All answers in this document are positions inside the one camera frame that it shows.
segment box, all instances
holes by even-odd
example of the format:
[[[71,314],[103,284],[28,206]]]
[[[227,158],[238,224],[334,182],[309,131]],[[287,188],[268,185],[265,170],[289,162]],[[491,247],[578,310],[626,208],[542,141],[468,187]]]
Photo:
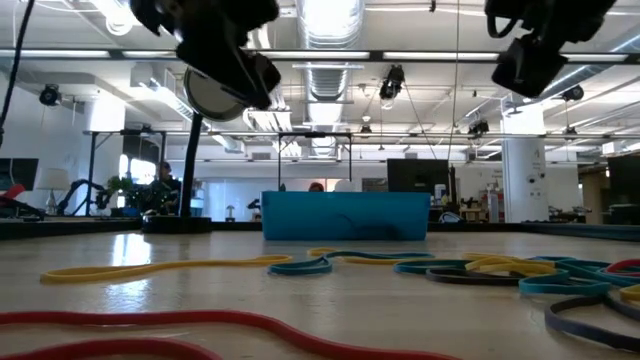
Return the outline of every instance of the box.
[[[262,193],[265,240],[424,240],[429,193]]]

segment window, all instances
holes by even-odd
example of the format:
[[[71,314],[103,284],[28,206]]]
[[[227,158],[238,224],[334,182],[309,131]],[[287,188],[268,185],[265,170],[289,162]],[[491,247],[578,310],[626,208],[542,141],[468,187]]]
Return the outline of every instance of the window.
[[[122,179],[127,177],[127,170],[129,169],[129,157],[125,154],[120,155],[120,165],[118,167],[118,176]]]
[[[131,159],[131,179],[134,184],[149,185],[156,175],[156,164],[149,161]]]

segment table surface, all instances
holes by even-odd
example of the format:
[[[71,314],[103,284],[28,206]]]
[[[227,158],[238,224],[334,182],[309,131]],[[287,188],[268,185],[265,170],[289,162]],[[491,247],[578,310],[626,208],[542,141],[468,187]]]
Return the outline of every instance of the table surface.
[[[565,255],[603,261],[640,257],[636,243],[523,233],[432,233],[426,242],[403,243],[264,242],[258,232],[90,234],[11,240],[0,243],[0,311],[234,309],[272,316],[331,340],[433,351],[463,359],[637,358],[547,330],[543,309],[562,297],[524,297],[514,288],[438,284],[420,276],[396,274],[390,266],[338,264],[332,274],[311,277],[275,277],[264,268],[196,268],[166,270],[119,283],[39,283],[40,273],[66,267],[242,259],[261,254],[303,259],[307,249],[318,246],[374,252],[429,251],[443,258],[464,252]],[[637,322],[601,306],[569,311],[565,316],[640,336]],[[274,336],[234,325],[4,327],[0,354],[86,339],[143,335],[193,342],[225,359],[319,359]]]

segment red rubber band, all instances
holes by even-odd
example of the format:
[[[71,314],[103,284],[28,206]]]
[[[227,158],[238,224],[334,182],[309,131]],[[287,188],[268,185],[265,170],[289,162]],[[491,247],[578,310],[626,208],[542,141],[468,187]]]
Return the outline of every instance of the red rubber band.
[[[150,326],[194,323],[229,323],[259,328],[277,335],[302,350],[328,359],[459,360],[451,356],[427,352],[383,350],[345,345],[304,333],[268,316],[240,311],[211,310],[135,314],[91,314],[57,311],[0,313],[0,325]],[[0,360],[71,360],[116,354],[162,355],[180,360],[222,359],[215,353],[181,341],[138,338],[86,341],[60,345],[29,353],[0,356]]]
[[[624,276],[640,276],[640,272],[622,271],[630,267],[640,267],[640,259],[629,259],[609,265],[604,271],[609,274]]]

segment air duct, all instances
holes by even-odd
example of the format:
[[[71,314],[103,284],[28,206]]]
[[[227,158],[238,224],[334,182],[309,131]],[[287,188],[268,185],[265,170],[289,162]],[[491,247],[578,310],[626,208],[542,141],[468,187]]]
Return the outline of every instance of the air duct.
[[[298,31],[304,49],[347,50],[356,47],[364,20],[364,0],[296,0]],[[305,70],[307,114],[315,131],[334,131],[342,116],[350,71]],[[335,139],[314,139],[315,155],[329,156],[327,144]]]

